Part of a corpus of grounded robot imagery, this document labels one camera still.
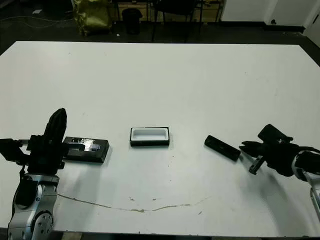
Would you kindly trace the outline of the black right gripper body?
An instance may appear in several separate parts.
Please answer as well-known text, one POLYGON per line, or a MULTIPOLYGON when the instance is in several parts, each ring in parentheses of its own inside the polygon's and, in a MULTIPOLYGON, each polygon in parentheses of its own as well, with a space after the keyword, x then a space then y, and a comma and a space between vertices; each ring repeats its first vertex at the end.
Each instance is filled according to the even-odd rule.
POLYGON ((253 156, 255 163, 249 168, 249 172, 256 175, 258 169, 266 162, 267 166, 276 170, 277 173, 285 177, 291 177, 294 173, 292 162, 300 151, 300 147, 293 143, 261 143, 263 154, 253 156))

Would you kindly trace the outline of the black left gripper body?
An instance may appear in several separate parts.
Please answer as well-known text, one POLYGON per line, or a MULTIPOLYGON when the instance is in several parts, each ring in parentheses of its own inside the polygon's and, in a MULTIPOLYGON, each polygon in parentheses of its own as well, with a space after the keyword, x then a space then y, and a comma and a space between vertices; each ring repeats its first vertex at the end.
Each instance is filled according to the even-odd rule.
POLYGON ((29 173, 55 175, 65 165, 63 157, 67 154, 68 148, 63 143, 63 138, 63 135, 31 135, 28 140, 20 139, 18 146, 27 146, 29 154, 23 154, 19 163, 27 166, 29 173))

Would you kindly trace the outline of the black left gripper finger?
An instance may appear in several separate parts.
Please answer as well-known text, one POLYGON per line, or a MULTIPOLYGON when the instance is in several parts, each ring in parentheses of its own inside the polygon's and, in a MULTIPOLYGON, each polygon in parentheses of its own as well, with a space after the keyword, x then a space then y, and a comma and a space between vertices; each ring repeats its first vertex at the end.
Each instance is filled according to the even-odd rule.
POLYGON ((63 141, 63 137, 67 128, 67 112, 64 108, 60 108, 58 110, 56 124, 56 142, 60 144, 63 141))
POLYGON ((49 118, 49 121, 46 125, 43 137, 44 137, 44 142, 46 144, 54 145, 57 146, 61 143, 58 143, 56 141, 56 131, 57 131, 57 116, 58 116, 58 110, 56 110, 51 117, 49 118))

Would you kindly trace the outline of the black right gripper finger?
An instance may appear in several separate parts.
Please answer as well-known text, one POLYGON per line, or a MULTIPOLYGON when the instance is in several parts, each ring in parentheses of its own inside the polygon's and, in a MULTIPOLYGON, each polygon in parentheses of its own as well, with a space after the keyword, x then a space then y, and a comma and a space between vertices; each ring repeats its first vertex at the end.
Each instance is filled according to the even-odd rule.
POLYGON ((261 143, 260 142, 257 142, 257 141, 243 141, 242 143, 241 143, 241 145, 239 146, 239 148, 241 149, 241 150, 245 150, 245 149, 247 149, 247 150, 257 150, 257 149, 259 149, 260 147, 261 147, 261 143))
POLYGON ((261 147, 241 147, 240 149, 251 157, 258 157, 263 154, 261 147))

